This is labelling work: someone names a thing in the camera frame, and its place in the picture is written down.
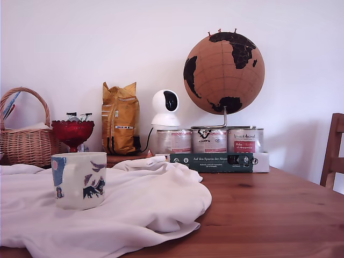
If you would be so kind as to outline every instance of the cork globe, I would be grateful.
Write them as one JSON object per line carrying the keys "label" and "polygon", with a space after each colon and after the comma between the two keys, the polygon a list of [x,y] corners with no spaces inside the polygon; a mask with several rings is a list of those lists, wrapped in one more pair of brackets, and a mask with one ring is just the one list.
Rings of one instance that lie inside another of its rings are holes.
{"label": "cork globe", "polygon": [[201,109],[227,114],[244,109],[257,97],[265,76],[257,46],[236,32],[219,32],[201,40],[184,67],[184,84]]}

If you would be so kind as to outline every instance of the white cloth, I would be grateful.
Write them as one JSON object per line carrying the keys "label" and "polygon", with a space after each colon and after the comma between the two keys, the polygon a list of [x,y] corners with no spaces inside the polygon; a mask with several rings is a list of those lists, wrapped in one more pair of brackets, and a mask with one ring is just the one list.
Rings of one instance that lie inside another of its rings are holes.
{"label": "white cloth", "polygon": [[19,128],[19,129],[14,129],[12,132],[19,132],[22,130],[35,130],[35,129],[50,129],[50,127],[45,125],[43,122],[40,122],[40,123],[37,123],[35,125],[30,125],[30,126],[26,126],[26,127]]}
{"label": "white cloth", "polygon": [[160,157],[107,169],[105,201],[84,211],[56,207],[51,169],[16,167],[0,167],[1,246],[34,258],[119,257],[198,229],[211,204],[196,171]]}

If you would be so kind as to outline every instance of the mug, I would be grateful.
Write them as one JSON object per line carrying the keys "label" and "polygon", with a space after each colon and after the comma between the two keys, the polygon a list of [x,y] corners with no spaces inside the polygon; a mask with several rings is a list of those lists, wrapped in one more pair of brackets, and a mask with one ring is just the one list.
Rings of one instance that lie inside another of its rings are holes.
{"label": "mug", "polygon": [[105,152],[52,155],[52,171],[57,207],[86,210],[104,200]]}

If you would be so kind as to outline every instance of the white camera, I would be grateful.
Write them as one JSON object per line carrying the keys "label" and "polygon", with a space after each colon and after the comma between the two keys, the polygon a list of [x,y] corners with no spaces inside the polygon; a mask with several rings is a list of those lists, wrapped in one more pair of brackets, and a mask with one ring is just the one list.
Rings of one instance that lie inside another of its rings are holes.
{"label": "white camera", "polygon": [[174,91],[158,91],[153,97],[152,104],[157,113],[152,120],[154,129],[173,130],[180,126],[180,122],[174,114],[179,107],[179,98]]}

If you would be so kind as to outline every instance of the yellow bag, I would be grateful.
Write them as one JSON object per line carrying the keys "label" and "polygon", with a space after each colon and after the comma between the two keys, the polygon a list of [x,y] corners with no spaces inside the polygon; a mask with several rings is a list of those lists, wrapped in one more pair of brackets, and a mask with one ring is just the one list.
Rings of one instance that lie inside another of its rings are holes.
{"label": "yellow bag", "polygon": [[139,116],[136,82],[111,89],[103,83],[102,138],[108,154],[140,152]]}

